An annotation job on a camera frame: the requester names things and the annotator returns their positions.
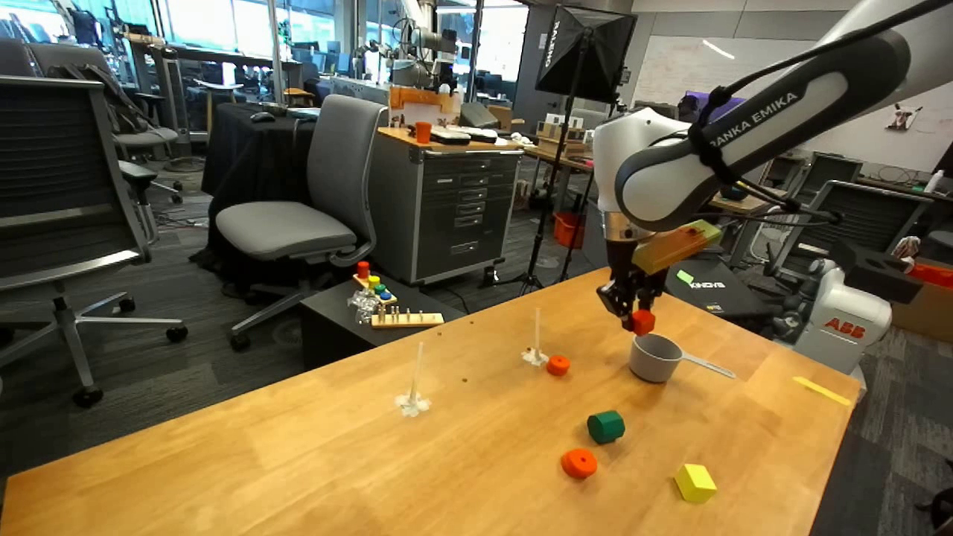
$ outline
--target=orange object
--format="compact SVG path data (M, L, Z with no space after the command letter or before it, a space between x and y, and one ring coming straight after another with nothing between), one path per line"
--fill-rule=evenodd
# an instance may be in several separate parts
M430 134L432 134L432 125L430 125L430 122L418 122L418 125L415 125L418 143L430 143Z
M573 238L576 238L576 244L573 244L573 250L582 250L584 248L584 217L579 217L579 216L557 216L554 217L554 242L557 244L563 244L563 248L569 248L573 244Z
M569 367L573 367L573 360L563 358L563 354L554 354L554 358L545 360L545 369L548 369L551 375L567 375Z
M569 454L563 454L560 463L573 479L587 479L599 470L599 463L590 449L569 449Z
M943 265L914 262L910 278L953 290L953 271Z
M357 278L362 278L362 281L369 278L369 262L357 262Z
M657 332L657 315L654 315L654 311L636 311L636 312L631 312L631 332L636 332L636 335L654 335L654 332Z

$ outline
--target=metal cabinet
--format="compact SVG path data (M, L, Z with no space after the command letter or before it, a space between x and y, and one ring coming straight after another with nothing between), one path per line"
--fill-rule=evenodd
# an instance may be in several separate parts
M405 283L488 268L505 253L523 149L418 147L378 134L372 260Z

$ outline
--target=lamp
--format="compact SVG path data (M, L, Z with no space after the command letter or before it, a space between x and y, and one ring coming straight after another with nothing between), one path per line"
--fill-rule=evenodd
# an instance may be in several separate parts
M542 287L536 278L536 260L540 260L545 221L548 221L545 213L551 213L551 195L560 172L560 154L567 149L573 105L576 98L609 102L609 105L616 102L616 86L627 71L627 50L631 43L631 29L636 29L636 15L612 15L612 12L590 12L590 9L560 9L551 23L536 89L563 93L567 105L563 105L563 132L557 143L557 165L551 168L551 177L548 177L548 195L545 195L548 199L540 204L540 226L536 226L532 265L523 278L515 278L529 287Z

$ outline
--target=chair armrest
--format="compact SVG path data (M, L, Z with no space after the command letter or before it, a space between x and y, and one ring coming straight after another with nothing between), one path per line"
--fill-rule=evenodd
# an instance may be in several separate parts
M126 181L155 181L158 172L131 160L121 160L121 172Z
M368 260L377 250L377 242L363 242L357 250L339 250L331 256L331 265L351 268L354 262Z

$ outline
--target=gray office chair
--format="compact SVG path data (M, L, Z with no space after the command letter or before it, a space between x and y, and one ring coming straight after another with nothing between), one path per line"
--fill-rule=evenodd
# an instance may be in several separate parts
M369 160L384 107L350 96L331 96L322 105L310 154L307 204L241 204L217 213L222 235L255 260L295 260L301 265L299 290L269 290L283 297L232 326L229 344L249 348L249 332L299 308L313 296L313 265L345 268L369 256L378 235L369 216Z
M131 312L126 293L85 311L67 297L67 283L147 256L134 208L121 195L126 187L101 83L0 77L0 125L0 293L54 290L54 323L33 323L37 335L0 348L0 369L59 335L85 385L76 402L86 409L101 390L77 327L168 327L171 344L189 332L182 318L94 315L109 308Z

